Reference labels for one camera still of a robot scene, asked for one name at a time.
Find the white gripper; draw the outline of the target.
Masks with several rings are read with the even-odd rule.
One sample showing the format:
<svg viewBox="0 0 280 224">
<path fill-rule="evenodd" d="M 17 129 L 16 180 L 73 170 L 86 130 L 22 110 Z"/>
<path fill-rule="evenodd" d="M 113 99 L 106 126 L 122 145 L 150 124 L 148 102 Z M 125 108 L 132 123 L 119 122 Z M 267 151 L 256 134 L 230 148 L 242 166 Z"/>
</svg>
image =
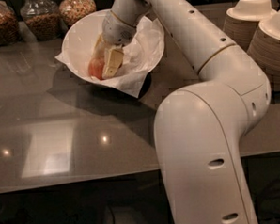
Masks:
<svg viewBox="0 0 280 224">
<path fill-rule="evenodd" d="M 103 79 L 111 79 L 123 63 L 124 50 L 121 46 L 111 46 L 106 48 L 106 42 L 114 45 L 129 45 L 137 33 L 136 28 L 123 23 L 110 10 L 106 13 L 101 25 L 102 35 L 93 48 L 93 58 L 104 57 Z"/>
</svg>

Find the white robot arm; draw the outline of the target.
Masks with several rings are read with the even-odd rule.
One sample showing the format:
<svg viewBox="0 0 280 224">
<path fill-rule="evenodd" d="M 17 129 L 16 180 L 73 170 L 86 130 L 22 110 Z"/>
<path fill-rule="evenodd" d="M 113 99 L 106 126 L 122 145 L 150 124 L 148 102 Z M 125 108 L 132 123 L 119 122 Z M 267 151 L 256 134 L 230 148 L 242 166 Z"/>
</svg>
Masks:
<svg viewBox="0 0 280 224">
<path fill-rule="evenodd" d="M 239 142 L 271 103 L 256 62 L 186 0 L 115 0 L 101 26 L 127 45 L 140 19 L 156 13 L 200 78 L 172 92 L 154 123 L 156 153 L 175 224 L 258 224 Z"/>
</svg>

